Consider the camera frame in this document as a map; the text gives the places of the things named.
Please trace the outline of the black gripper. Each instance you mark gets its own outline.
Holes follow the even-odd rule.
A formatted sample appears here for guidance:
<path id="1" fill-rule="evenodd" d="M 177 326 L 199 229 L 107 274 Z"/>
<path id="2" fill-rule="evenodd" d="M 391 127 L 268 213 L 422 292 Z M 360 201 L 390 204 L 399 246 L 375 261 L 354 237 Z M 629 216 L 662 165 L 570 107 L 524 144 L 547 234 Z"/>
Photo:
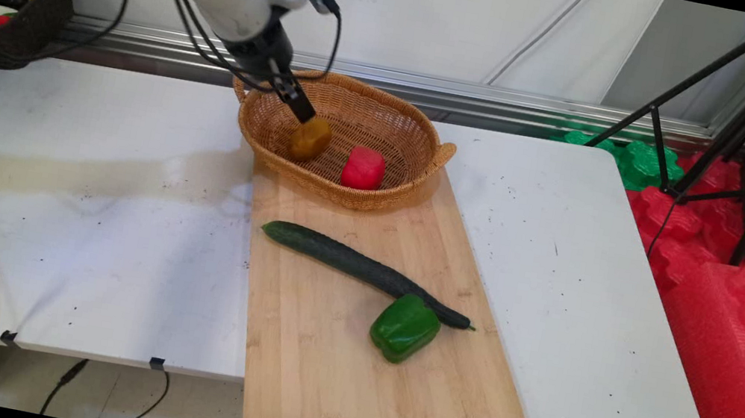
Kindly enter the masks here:
<path id="1" fill-rule="evenodd" d="M 313 104 L 290 68 L 292 43 L 278 18 L 248 40 L 222 39 L 221 42 L 235 59 L 237 72 L 246 80 L 272 84 L 297 122 L 305 124 L 316 116 Z"/>

